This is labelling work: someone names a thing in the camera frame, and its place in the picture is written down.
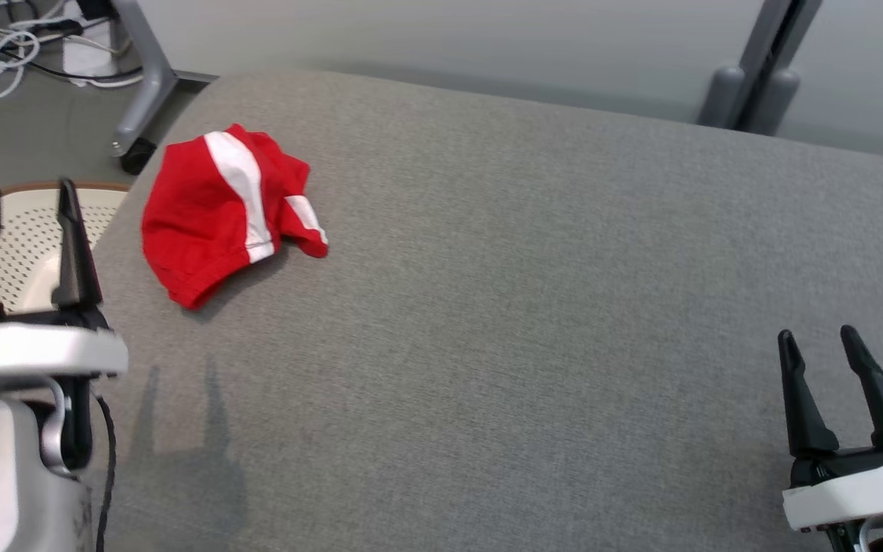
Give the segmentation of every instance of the white wall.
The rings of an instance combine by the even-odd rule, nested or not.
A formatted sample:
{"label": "white wall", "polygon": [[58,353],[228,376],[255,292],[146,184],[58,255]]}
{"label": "white wall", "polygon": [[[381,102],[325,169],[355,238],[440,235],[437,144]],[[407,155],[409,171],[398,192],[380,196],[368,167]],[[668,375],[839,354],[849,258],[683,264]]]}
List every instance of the white wall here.
{"label": "white wall", "polygon": [[883,153],[883,0],[823,0],[791,67],[778,136]]}
{"label": "white wall", "polygon": [[140,0],[176,70],[321,67],[696,120],[761,0]]}

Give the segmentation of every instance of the white power adapter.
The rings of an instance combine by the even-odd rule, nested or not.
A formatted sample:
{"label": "white power adapter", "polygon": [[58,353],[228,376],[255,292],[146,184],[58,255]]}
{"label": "white power adapter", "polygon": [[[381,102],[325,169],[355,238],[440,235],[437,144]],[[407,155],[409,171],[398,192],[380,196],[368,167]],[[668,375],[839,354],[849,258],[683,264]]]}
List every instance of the white power adapter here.
{"label": "white power adapter", "polygon": [[[81,25],[87,23],[76,1],[67,1],[64,4],[64,17],[80,22]],[[117,45],[119,43],[117,29],[111,21],[85,28],[81,36],[107,48],[117,49],[119,47]],[[84,74],[88,77],[109,77],[111,74],[118,73],[118,64],[115,55],[111,52],[105,52],[77,41],[64,41],[64,73]],[[87,80],[84,78],[71,78],[70,81],[78,87],[87,85]]]}

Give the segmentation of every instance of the red cloth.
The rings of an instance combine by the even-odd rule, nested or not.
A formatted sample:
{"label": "red cloth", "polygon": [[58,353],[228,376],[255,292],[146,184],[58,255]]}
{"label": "red cloth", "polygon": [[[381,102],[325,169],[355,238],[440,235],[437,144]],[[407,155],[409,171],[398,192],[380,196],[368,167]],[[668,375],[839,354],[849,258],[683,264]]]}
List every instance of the red cloth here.
{"label": "red cloth", "polygon": [[273,255],[280,235],[329,251],[305,198],[309,166],[241,125],[166,147],[141,219],[143,252],[169,298],[199,308],[227,276]]}

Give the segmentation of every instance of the beige perforated basket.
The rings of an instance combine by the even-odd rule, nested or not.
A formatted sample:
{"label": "beige perforated basket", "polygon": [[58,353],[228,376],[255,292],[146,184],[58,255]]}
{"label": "beige perforated basket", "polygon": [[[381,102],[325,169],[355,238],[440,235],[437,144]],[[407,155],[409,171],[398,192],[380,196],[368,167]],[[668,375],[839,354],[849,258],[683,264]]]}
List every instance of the beige perforated basket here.
{"label": "beige perforated basket", "polygon": [[[90,246],[97,244],[129,186],[77,182],[77,197]],[[61,231],[56,182],[2,190],[0,301],[7,312],[50,308],[59,275]]]}

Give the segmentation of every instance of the robotic arm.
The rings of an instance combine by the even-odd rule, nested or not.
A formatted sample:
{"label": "robotic arm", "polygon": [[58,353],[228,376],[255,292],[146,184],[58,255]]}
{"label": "robotic arm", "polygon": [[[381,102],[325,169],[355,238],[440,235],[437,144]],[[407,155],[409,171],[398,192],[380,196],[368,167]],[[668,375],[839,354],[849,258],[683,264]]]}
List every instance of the robotic arm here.
{"label": "robotic arm", "polygon": [[[127,370],[125,343],[98,305],[77,190],[61,179],[57,220],[63,228],[55,310],[7,315],[0,303],[0,552],[81,552],[94,547],[89,489],[78,479],[90,462],[91,382]],[[11,392],[45,389],[51,402]],[[100,395],[109,437],[108,480],[100,516],[103,549],[113,485],[113,423]]]}
{"label": "robotic arm", "polygon": [[794,530],[824,531],[834,552],[883,552],[883,370],[858,331],[840,330],[851,370],[861,378],[874,423],[872,447],[840,448],[820,416],[803,374],[806,363],[789,330],[779,334],[789,453],[796,459],[783,509]]}

